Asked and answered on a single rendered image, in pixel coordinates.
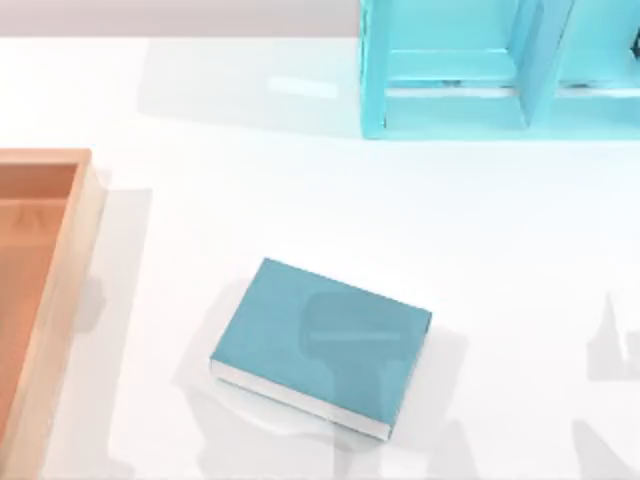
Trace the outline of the teal blue book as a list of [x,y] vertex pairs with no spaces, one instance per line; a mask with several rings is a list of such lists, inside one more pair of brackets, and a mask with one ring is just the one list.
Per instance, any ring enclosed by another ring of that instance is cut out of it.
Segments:
[[266,258],[210,369],[233,387],[386,441],[431,319],[424,308]]

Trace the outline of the light blue rack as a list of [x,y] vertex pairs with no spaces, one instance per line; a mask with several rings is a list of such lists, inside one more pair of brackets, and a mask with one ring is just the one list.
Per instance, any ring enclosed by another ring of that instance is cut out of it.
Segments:
[[360,0],[368,139],[640,140],[640,0]]

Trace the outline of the shallow salmon-coloured box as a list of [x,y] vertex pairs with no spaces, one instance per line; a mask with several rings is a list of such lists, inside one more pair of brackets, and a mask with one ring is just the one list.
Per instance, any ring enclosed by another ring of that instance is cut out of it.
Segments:
[[86,148],[0,148],[0,480],[37,480],[106,192]]

